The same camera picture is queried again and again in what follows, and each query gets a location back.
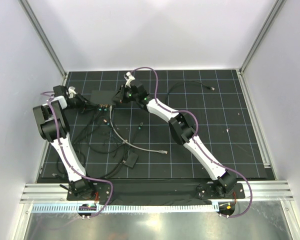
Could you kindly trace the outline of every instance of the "cable connector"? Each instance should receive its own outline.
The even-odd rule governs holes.
[[[138,126],[138,129],[141,130],[141,127],[144,125],[143,122],[140,122],[139,126]]]
[[[108,126],[110,125],[110,123],[105,119],[103,119],[103,122],[104,122],[105,125],[108,125]]]
[[[160,154],[168,154],[168,151],[165,151],[165,150],[159,150],[158,153],[160,153]]]

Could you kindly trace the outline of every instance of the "white ruler strip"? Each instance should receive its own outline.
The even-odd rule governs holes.
[[[82,203],[35,203],[32,213],[95,213],[99,211],[102,205],[96,206],[96,209],[80,210]],[[109,205],[103,213],[209,213],[218,212],[219,205],[212,202],[211,205],[190,205],[190,206],[125,206]]]

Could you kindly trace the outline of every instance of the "floor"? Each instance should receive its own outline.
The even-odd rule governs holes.
[[[70,72],[66,86],[73,86],[87,99],[93,90],[119,90],[125,83],[124,74],[127,71],[95,71]],[[168,89],[179,84],[167,98],[167,104],[174,109],[189,110],[196,115],[199,122],[198,135],[205,146],[223,165],[236,169],[247,178],[266,178],[260,150],[252,127],[246,102],[235,70],[164,70],[158,71],[158,98],[165,101]],[[137,71],[136,79],[141,80],[145,89],[154,94],[156,80],[150,71]],[[198,81],[214,87],[206,89]],[[66,110],[70,124],[71,139],[88,123],[91,115],[81,114],[77,110]],[[109,119],[108,113],[103,116]],[[136,104],[125,104],[116,107],[113,121],[120,134],[131,140],[143,122],[142,129],[134,143],[137,146],[167,150],[168,154],[148,153],[137,149],[138,161],[134,168],[122,167],[114,178],[121,179],[182,179],[208,178],[206,170],[199,161],[184,147],[174,143],[170,136],[169,126],[160,118],[138,108]],[[109,138],[111,129],[100,125],[89,138],[89,143],[101,150],[112,150],[117,143]],[[91,177],[108,173],[119,161],[123,149],[116,153],[100,154],[92,151],[87,144],[82,143],[81,151],[86,157],[85,168]],[[58,155],[49,146],[38,183],[46,178],[53,178],[58,173],[56,161]]]
[[[248,202],[238,202],[236,213]],[[256,201],[243,216],[215,212],[101,214],[32,213],[25,240],[292,240],[280,201]]]

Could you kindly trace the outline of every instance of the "grid line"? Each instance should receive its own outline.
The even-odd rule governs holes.
[[[166,71],[166,91],[167,91],[167,94],[168,94],[168,92],[169,92],[168,71]],[[168,98],[168,105],[169,105],[170,104],[169,95],[167,96],[167,98]],[[169,143],[170,143],[170,166],[171,166],[171,178],[172,178],[172,151],[171,151],[171,134],[170,134],[170,132],[169,132]]]
[[[185,81],[183,84],[183,88],[180,89],[178,92],[172,92],[169,94],[167,98],[168,105],[171,105],[176,110],[185,110],[188,111],[196,110],[196,112],[199,113],[197,117],[201,117],[202,120],[205,122],[205,124],[199,124],[199,126],[207,126],[207,134],[205,133],[202,137],[202,142],[205,145],[210,145],[211,152],[214,151],[215,157],[224,165],[228,165],[231,168],[238,169],[240,172],[243,172],[243,174],[246,175],[248,178],[263,178],[266,176],[266,172],[264,170],[264,165],[262,162],[262,157],[259,155],[257,151],[254,151],[254,149],[258,148],[257,141],[253,138],[253,132],[250,131],[250,126],[252,124],[247,124],[249,115],[247,115],[247,107],[243,107],[244,100],[242,99],[243,93],[241,93],[240,85],[237,85],[239,80],[235,79],[235,73],[233,71],[212,71],[214,74],[212,79],[206,79],[211,72],[206,72],[204,70],[179,70],[179,71],[159,71],[159,79],[162,79],[162,82],[166,82],[167,91],[165,91],[165,84],[160,85],[161,87],[158,89],[158,97],[161,99],[164,95],[167,94],[169,90],[169,85],[173,85],[177,81]],[[141,82],[145,84],[145,81],[149,81],[149,84],[145,84],[145,87],[149,86],[149,93],[153,91],[151,87],[153,88],[153,84],[155,84],[156,80],[151,79],[152,73],[146,72],[146,71],[138,71],[137,78],[141,79]],[[94,90],[93,86],[96,87],[96,90],[99,89],[102,90],[109,90],[109,89],[116,89],[118,87],[118,84],[120,81],[123,80],[122,77],[120,77],[120,71],[111,71],[111,72],[70,72],[67,82],[65,83],[66,86],[74,86],[76,87],[77,92],[82,92],[83,95],[85,95],[87,98],[89,95],[91,95],[91,91]],[[210,85],[216,85],[219,87],[218,92],[210,92],[206,91],[201,86],[201,91],[196,86],[186,86],[187,80],[195,80],[200,81],[200,83],[210,84]],[[194,101],[201,101],[200,107],[195,107]],[[132,114],[137,114],[137,111],[134,112],[134,110],[139,110],[138,107],[136,107],[135,104],[132,104],[131,106],[127,107],[125,105],[121,105],[119,108],[116,108],[115,115],[117,116],[118,124],[116,126],[120,126],[120,128],[126,129],[126,132],[129,131],[129,140],[131,141],[131,130],[134,129],[134,126],[138,126],[138,124],[129,124],[134,123],[135,119],[132,119]],[[71,119],[69,119],[69,123],[71,126],[71,139],[74,137],[74,135],[80,130],[79,126],[86,126],[87,124],[87,118],[82,117],[81,115],[78,116],[77,111],[69,111],[69,116]],[[137,178],[145,177],[145,178],[194,178],[194,177],[203,177],[205,173],[200,170],[201,163],[198,161],[195,161],[193,159],[193,155],[188,152],[184,152],[184,154],[179,154],[178,147],[176,146],[176,143],[172,140],[171,134],[169,133],[169,137],[164,134],[164,131],[161,133],[161,129],[157,126],[166,126],[167,124],[164,124],[163,122],[156,122],[157,119],[152,119],[151,114],[149,116],[146,116],[146,119],[148,118],[149,123],[144,124],[144,126],[149,127],[149,141],[144,141],[143,138],[140,141],[136,141],[134,144],[141,145],[141,146],[147,146],[147,147],[158,147],[158,145],[167,145],[169,144],[168,149],[170,148],[170,161],[169,157],[165,160],[165,158],[157,157],[155,155],[150,155],[150,153],[147,154],[143,153],[139,155],[139,160],[136,162],[136,165],[141,165],[141,168],[138,168],[133,171],[138,171]],[[236,128],[239,130],[237,135],[231,136],[228,133],[228,136],[225,135],[225,133],[222,133],[222,129],[229,128],[232,126],[236,126]],[[95,123],[92,124],[92,130],[96,127]],[[90,143],[91,145],[95,145],[97,147],[100,147],[104,145],[105,143],[100,141],[99,142],[99,136],[95,138],[94,136],[90,136],[89,142],[83,142],[82,144]],[[109,138],[108,143],[108,149],[112,148],[116,143],[112,141],[111,137]],[[242,148],[245,148],[248,150],[248,153],[250,154],[250,148],[252,150],[252,154],[245,155],[245,153],[242,153],[241,155],[236,155],[236,145],[241,145]],[[51,177],[51,173],[54,173],[56,168],[56,162],[53,156],[55,156],[57,153],[54,149],[51,150],[51,147],[49,148],[46,159],[44,161],[45,166],[42,171],[42,174],[40,174],[40,177]],[[94,173],[95,175],[98,175],[94,170],[100,172],[100,170],[103,173],[104,168],[106,168],[106,173],[108,171],[109,166],[114,166],[117,164],[116,160],[114,158],[110,158],[109,153],[107,155],[105,154],[90,154],[90,148],[84,147],[83,154],[87,156],[87,171],[89,173]],[[229,157],[231,156],[233,158],[233,162],[229,162]],[[125,173],[119,174],[118,176],[115,176],[115,178],[131,178],[132,177],[132,170],[127,169],[127,175]]]
[[[184,98],[185,98],[185,108],[188,111],[188,102],[187,102],[187,90],[186,90],[186,82],[185,82],[185,71],[182,70],[182,74],[183,74],[183,86],[184,86]],[[194,159],[193,159],[193,155],[192,153],[190,154],[191,156],[191,163],[192,163],[192,177],[195,178],[195,172],[194,172]]]
[[[119,77],[119,71],[116,74],[115,89],[117,89],[117,86],[118,86],[118,77]],[[115,111],[112,111],[112,112],[113,112],[112,113],[112,119],[114,119],[114,117],[115,117]],[[110,129],[108,152],[110,152],[111,136],[112,136],[112,127]],[[107,174],[107,172],[108,172],[109,155],[110,154],[108,153],[107,156],[106,156],[106,166],[105,166],[105,173],[104,174]]]
[[[166,95],[166,93],[164,92],[157,92],[157,95]],[[185,94],[184,92],[170,92],[170,95],[183,95]],[[201,92],[187,92],[187,95],[200,95]],[[233,94],[233,95],[237,95],[237,94],[242,94],[241,92],[236,93],[236,92],[206,92],[205,94]],[[91,93],[82,93],[81,95],[91,95]]]
[[[140,81],[148,81],[148,79],[139,79]],[[196,81],[198,79],[186,79],[186,81]],[[84,80],[71,80],[71,82],[83,82]],[[101,80],[87,80],[87,82],[100,82]],[[183,81],[183,79],[169,79],[169,81]],[[216,81],[216,79],[205,79],[205,81]],[[232,81],[232,79],[219,79],[219,81]]]
[[[56,164],[56,162],[54,161],[47,161],[46,164]],[[92,165],[92,164],[106,164],[105,162],[89,162],[87,163],[88,165]],[[115,165],[117,164],[116,162],[109,162],[109,165]],[[135,164],[138,165],[149,165],[148,162],[136,162]],[[151,162],[150,165],[158,165],[158,164],[165,164],[165,165],[170,165],[169,162]],[[189,163],[189,162],[174,162],[173,165],[201,165],[200,162],[194,162],[194,163]],[[234,164],[233,162],[224,162],[222,164]],[[245,163],[236,163],[236,165],[256,165],[254,162],[245,162]]]
[[[83,87],[82,87],[82,92],[84,91],[85,89],[85,85],[86,85],[86,79],[87,79],[87,75],[88,75],[88,72],[86,72],[86,75],[85,75],[85,81],[83,83]],[[73,134],[72,134],[72,137],[75,135],[75,127],[76,127],[76,124],[74,124],[74,127],[73,127]],[[91,136],[90,136],[90,141],[89,141],[89,144],[91,144],[91,140],[92,140],[92,131],[94,130],[94,124],[92,124],[92,127],[91,127]],[[86,161],[85,161],[85,164],[88,164],[88,161],[89,161],[89,153],[90,153],[90,147],[88,148],[88,153],[86,154]]]
[[[236,93],[238,93],[238,89],[237,89],[237,85],[236,85],[233,73],[232,73],[232,78],[233,78],[233,83],[234,83],[234,86],[235,86]],[[239,94],[237,96],[238,96],[240,107],[242,107]],[[257,162],[256,162],[256,157],[255,157],[254,149],[253,149],[252,144],[251,144],[250,135],[249,135],[249,131],[248,131],[247,124],[246,124],[246,118],[245,118],[244,111],[242,110],[242,108],[241,108],[241,113],[242,113],[243,121],[244,121],[244,124],[245,124],[246,134],[248,135],[248,139],[249,139],[249,142],[250,142],[250,147],[251,147],[251,151],[252,151],[252,155],[253,155],[253,160],[255,162],[256,172],[258,174],[258,177],[260,178],[260,174],[259,174],[259,170],[258,170],[258,166],[257,166]]]
[[[224,107],[224,102],[222,100],[222,96],[221,96],[221,92],[220,92],[220,85],[219,85],[219,81],[218,81],[218,75],[217,75],[217,71],[215,70],[215,76],[216,76],[216,82],[218,83],[218,88],[219,88],[219,94],[220,94],[220,99],[221,99],[221,104],[222,104],[222,107]],[[227,134],[228,134],[228,137],[229,137],[229,142],[231,143],[231,138],[230,138],[230,134],[229,134],[229,131],[228,131],[228,123],[227,123],[227,118],[226,118],[226,113],[225,113],[225,109],[223,109],[223,114],[224,114],[224,119],[225,119],[225,124],[226,124],[226,129],[227,129]],[[230,144],[230,147],[231,147],[231,153],[232,153],[232,159],[233,159],[233,162],[234,162],[234,169],[237,170],[237,167],[236,167],[236,161],[235,161],[235,155],[234,155],[234,150],[232,148],[232,145]]]
[[[200,83],[202,83],[200,71],[199,71],[199,77],[200,77]],[[205,101],[205,93],[204,93],[204,88],[203,88],[202,85],[201,85],[201,91],[202,91],[202,98],[203,98],[203,106],[204,106],[204,112],[205,112],[206,125],[207,125],[207,129],[208,129],[209,140],[210,140],[210,149],[211,149],[211,153],[213,153],[212,145],[211,145],[210,131],[209,131],[209,122],[208,122],[208,115],[207,115],[207,108],[206,108],[206,101]]]
[[[151,81],[149,81],[149,92],[151,90]],[[149,149],[150,149],[150,120],[151,120],[151,114],[149,113]],[[148,162],[149,162],[149,165],[148,165],[148,178],[150,178],[150,152],[148,152]]]

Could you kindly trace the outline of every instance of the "enclosure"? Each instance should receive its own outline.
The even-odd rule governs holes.
[[[98,196],[70,200],[64,164],[33,108],[58,85],[85,99],[120,91],[139,67],[156,71],[133,73],[149,96],[192,112],[207,150],[235,170],[245,194],[234,195],[235,213],[250,208],[245,215],[219,217],[227,200],[197,191],[211,181],[206,167],[175,143],[167,121],[129,102],[97,117],[64,111],[87,176],[114,173],[114,188],[96,185],[98,207],[113,190],[110,205],[78,220]],[[153,151],[126,150],[116,130]],[[130,155],[133,168],[124,164]],[[300,0],[0,1],[0,239],[141,236],[300,239]]]

